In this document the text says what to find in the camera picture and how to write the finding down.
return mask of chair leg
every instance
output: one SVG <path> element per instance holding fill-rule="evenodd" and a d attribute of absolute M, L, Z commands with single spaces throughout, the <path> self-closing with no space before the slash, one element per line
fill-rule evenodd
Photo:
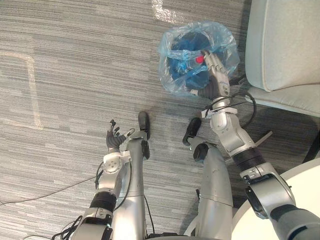
<path fill-rule="evenodd" d="M 319 139 L 320 139 L 320 131 L 318 132 L 317 136 L 315 137 L 308 153 L 306 154 L 304 160 L 303 160 L 303 164 L 306 162 L 309 162 L 313 159 L 315 159 L 316 155 L 319 152 L 319 148 L 320 148 L 320 143 L 319 143 Z"/>

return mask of blue plastic bag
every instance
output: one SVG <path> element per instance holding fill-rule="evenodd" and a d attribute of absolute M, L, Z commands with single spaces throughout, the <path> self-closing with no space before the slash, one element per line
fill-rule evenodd
<path fill-rule="evenodd" d="M 176 95 L 202 89 L 209 83 L 201 50 L 217 54 L 230 76 L 240 62 L 232 33 L 218 22 L 192 22 L 165 32 L 158 46 L 158 73 L 164 88 Z"/>

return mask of gray carpet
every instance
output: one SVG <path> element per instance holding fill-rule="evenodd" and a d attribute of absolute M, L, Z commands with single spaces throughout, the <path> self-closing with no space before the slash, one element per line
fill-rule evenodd
<path fill-rule="evenodd" d="M 37 198 L 90 178 L 107 152 L 108 122 L 115 119 L 126 131 L 138 127 L 138 112 L 145 110 L 151 118 L 151 158 L 144 163 L 144 186 L 155 229 L 183 233 L 197 213 L 202 165 L 193 161 L 182 137 L 209 102 L 165 92 L 156 48 L 172 26 L 220 22 L 238 43 L 239 76 L 250 5 L 247 0 L 1 0 L 0 201 Z M 248 103 L 238 111 L 245 121 L 252 108 Z M 260 150 L 282 173 L 302 162 L 319 128 L 318 118 L 259 106 L 247 130 L 254 141 L 274 132 Z M 219 143 L 207 121 L 199 135 Z M 234 166 L 228 170 L 239 207 L 245 185 Z M 83 214 L 94 192 L 91 180 L 39 200 L 0 206 L 0 239 L 52 236 Z"/>

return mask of chair cushion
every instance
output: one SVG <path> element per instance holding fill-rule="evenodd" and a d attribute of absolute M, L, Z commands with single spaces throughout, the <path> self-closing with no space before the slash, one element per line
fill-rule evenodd
<path fill-rule="evenodd" d="M 320 117 L 320 84 L 292 86 L 272 92 L 251 87 L 249 93 L 257 104 Z"/>
<path fill-rule="evenodd" d="M 320 83 L 320 0 L 252 0 L 245 72 L 267 92 Z"/>

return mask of white table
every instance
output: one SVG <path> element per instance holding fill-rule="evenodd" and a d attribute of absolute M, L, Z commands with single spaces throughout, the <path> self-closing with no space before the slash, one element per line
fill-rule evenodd
<path fill-rule="evenodd" d="M 320 217 L 320 158 L 281 174 L 295 197 L 296 206 Z M 270 220 L 258 218 L 248 201 L 233 218 L 232 240 L 278 240 Z"/>

